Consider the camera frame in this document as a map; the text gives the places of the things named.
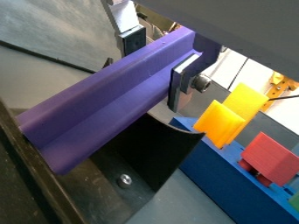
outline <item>bolt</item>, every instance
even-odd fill
[[[200,93],[206,92],[211,85],[211,78],[204,74],[198,74],[194,77],[191,87],[195,88]]]
[[[122,174],[119,179],[116,180],[116,183],[122,188],[128,188],[132,185],[132,179],[128,175]]]

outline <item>purple plastic bar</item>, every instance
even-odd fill
[[[172,32],[18,116],[55,173],[66,174],[167,96],[194,35]]]

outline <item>blue platform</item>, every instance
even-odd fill
[[[178,117],[171,125],[190,131],[195,118]],[[267,188],[238,164],[243,146],[234,142],[219,150],[204,137],[182,164],[182,171],[239,224],[299,223],[299,213],[287,200],[294,190],[286,185]]]

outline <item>yellow block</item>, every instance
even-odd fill
[[[231,144],[231,142],[239,135],[239,132],[246,128],[249,122],[266,104],[267,100],[267,96],[261,94],[246,84],[238,84],[237,88],[228,95],[228,98],[223,102],[223,105],[230,110],[233,110],[246,120],[246,122],[242,124],[237,132],[231,135],[226,144]]]
[[[194,128],[207,133],[207,137],[220,149],[243,122],[245,119],[237,113],[218,101],[212,101],[200,119],[194,124]]]

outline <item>white wall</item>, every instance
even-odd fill
[[[230,49],[222,54],[219,64],[207,69],[204,73],[224,87],[228,88],[230,83],[238,74],[238,71],[246,61],[246,57],[231,51]],[[253,87],[258,92],[266,93],[271,88],[269,79],[274,70],[254,60],[249,60],[243,69],[239,72],[238,78],[231,86],[230,91],[237,85],[243,82]],[[299,95],[299,89],[285,92],[283,96]],[[275,104],[266,112],[279,123],[282,123],[293,132],[299,135],[299,98],[275,101]]]

